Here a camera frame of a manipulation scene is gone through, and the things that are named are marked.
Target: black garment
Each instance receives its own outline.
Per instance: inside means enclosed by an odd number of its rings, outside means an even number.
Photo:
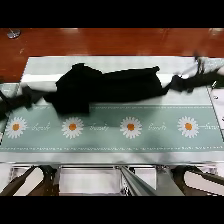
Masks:
[[[57,92],[44,96],[60,114],[89,112],[89,103],[135,102],[167,93],[156,76],[159,67],[128,69],[110,73],[85,66],[72,69],[57,82]]]

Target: glass tabletop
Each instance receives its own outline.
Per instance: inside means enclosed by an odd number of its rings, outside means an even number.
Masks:
[[[206,71],[224,65],[223,59],[204,60]],[[26,83],[35,89],[55,90],[55,82],[76,63],[102,72],[159,66],[162,85],[177,72],[195,66],[185,75],[188,77],[197,69],[193,57],[30,57],[21,86]],[[89,117],[74,114],[63,119],[42,99],[32,110],[22,108],[9,116],[0,160],[76,164],[224,161],[223,95],[222,90],[206,87],[192,94],[170,90],[163,97],[135,104],[90,105]]]

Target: wooden floor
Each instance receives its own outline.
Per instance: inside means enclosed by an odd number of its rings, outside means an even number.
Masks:
[[[17,39],[0,28],[0,76],[17,82],[30,56],[169,55],[224,57],[224,29],[21,28]]]

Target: daisy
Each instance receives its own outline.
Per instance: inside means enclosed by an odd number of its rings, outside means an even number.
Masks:
[[[194,118],[186,116],[182,117],[181,119],[179,119],[177,127],[179,128],[179,131],[182,131],[182,135],[184,135],[185,137],[194,138],[194,136],[197,136],[197,134],[199,133],[198,124],[194,120]]]
[[[26,121],[22,117],[13,118],[7,125],[5,132],[8,138],[17,138],[27,129]]]
[[[70,137],[70,139],[75,138],[76,136],[79,136],[82,134],[83,130],[83,122],[78,117],[70,117],[69,119],[66,119],[65,122],[63,122],[62,125],[62,131],[64,132],[63,135],[66,136],[66,138]]]
[[[139,136],[141,134],[140,130],[142,130],[140,121],[134,117],[126,117],[126,119],[123,119],[120,127],[120,131],[123,131],[123,135],[130,139]]]

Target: metal bar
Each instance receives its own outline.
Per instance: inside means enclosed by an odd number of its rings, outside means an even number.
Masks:
[[[157,196],[156,191],[151,186],[126,167],[121,166],[120,169],[132,196]]]
[[[157,169],[156,193],[159,196],[184,196],[166,169]]]

